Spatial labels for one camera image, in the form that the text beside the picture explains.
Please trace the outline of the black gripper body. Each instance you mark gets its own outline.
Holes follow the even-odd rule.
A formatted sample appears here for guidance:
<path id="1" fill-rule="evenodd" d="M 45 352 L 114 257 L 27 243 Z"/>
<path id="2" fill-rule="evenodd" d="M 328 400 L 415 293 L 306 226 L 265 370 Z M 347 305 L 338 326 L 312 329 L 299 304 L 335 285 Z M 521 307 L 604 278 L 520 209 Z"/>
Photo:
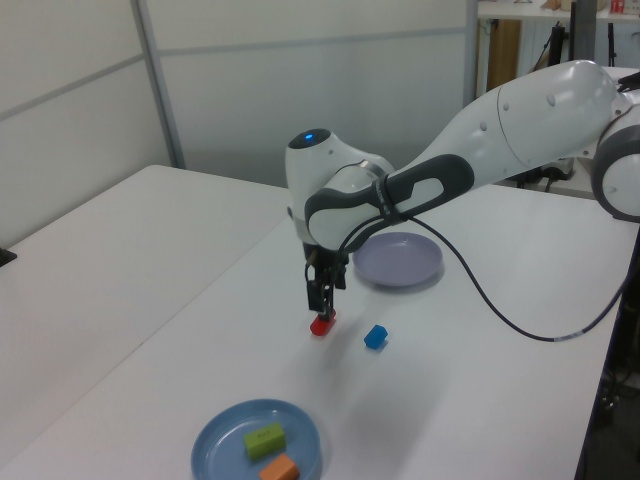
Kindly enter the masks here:
<path id="1" fill-rule="evenodd" d="M 306 265 L 313 267 L 316 273 L 329 272 L 343 275 L 348 264 L 348 255 L 344 252 L 327 250 L 316 244 L 304 244 Z"/>

